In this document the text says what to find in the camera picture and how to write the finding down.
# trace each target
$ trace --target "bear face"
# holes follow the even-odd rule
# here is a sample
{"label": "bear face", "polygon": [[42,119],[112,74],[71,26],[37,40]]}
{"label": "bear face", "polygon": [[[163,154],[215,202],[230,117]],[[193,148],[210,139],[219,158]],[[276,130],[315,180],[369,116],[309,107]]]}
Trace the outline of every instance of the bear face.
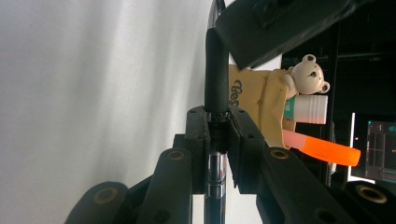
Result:
{"label": "bear face", "polygon": [[297,92],[301,94],[325,93],[330,89],[330,84],[324,80],[323,71],[316,63],[317,58],[312,54],[303,57],[291,71]]}

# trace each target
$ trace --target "bear ear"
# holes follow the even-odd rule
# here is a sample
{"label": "bear ear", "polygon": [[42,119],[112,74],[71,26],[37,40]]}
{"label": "bear ear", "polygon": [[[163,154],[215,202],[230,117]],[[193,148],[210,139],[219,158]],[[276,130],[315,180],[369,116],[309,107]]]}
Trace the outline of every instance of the bear ear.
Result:
{"label": "bear ear", "polygon": [[303,61],[315,63],[317,61],[317,57],[313,54],[307,54],[303,57]]}
{"label": "bear ear", "polygon": [[324,82],[321,90],[319,93],[326,93],[330,89],[330,84],[329,82]]}

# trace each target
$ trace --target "metal rod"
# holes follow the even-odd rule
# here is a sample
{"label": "metal rod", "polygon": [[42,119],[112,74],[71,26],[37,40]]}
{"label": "metal rod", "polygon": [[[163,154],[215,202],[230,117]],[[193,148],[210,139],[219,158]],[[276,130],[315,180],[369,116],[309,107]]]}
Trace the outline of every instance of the metal rod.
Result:
{"label": "metal rod", "polygon": [[205,223],[225,223],[226,154],[209,154],[205,187]]}
{"label": "metal rod", "polygon": [[[338,57],[338,48],[340,44],[340,22],[337,22],[332,26],[332,35],[333,35],[333,48],[332,55],[330,58],[330,85],[332,86],[329,90],[329,103],[327,106],[327,120],[326,120],[326,128],[325,128],[325,139],[333,142],[333,111],[334,111],[334,96],[335,96],[335,83],[337,77],[337,57]],[[324,185],[330,185],[330,175],[329,175],[329,163],[322,162],[321,163],[321,180]]]}
{"label": "metal rod", "polygon": [[224,7],[224,1],[213,1],[206,31],[205,111],[208,113],[225,113],[229,109],[228,50],[214,27],[215,19]]}

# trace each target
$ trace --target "hole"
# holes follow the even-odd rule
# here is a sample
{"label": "hole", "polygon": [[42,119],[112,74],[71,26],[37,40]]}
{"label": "hole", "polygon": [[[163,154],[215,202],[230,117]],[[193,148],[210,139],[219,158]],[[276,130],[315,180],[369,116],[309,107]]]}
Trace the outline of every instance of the hole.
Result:
{"label": "hole", "polygon": [[356,191],[362,198],[372,203],[385,203],[387,201],[387,196],[384,193],[369,186],[358,185]]}
{"label": "hole", "polygon": [[117,189],[115,188],[104,188],[98,190],[93,196],[93,201],[95,203],[110,203],[117,197]]}
{"label": "hole", "polygon": [[284,151],[274,149],[274,150],[271,150],[271,156],[273,156],[277,159],[280,159],[280,160],[285,160],[289,155]]}
{"label": "hole", "polygon": [[337,221],[337,218],[331,212],[323,208],[317,209],[315,214],[320,220],[326,223],[335,223]]}
{"label": "hole", "polygon": [[179,151],[173,151],[168,154],[168,158],[171,159],[172,161],[179,161],[184,158],[184,154]]}
{"label": "hole", "polygon": [[165,223],[169,220],[170,217],[171,217],[171,214],[168,211],[161,210],[155,214],[154,222],[155,223]]}

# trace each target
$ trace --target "monitor screen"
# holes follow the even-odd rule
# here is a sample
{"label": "monitor screen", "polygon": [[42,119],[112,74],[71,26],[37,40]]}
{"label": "monitor screen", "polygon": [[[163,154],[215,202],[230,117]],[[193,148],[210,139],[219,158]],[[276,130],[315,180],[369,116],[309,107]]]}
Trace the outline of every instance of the monitor screen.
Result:
{"label": "monitor screen", "polygon": [[396,183],[396,118],[352,113],[350,145],[361,151],[349,180]]}

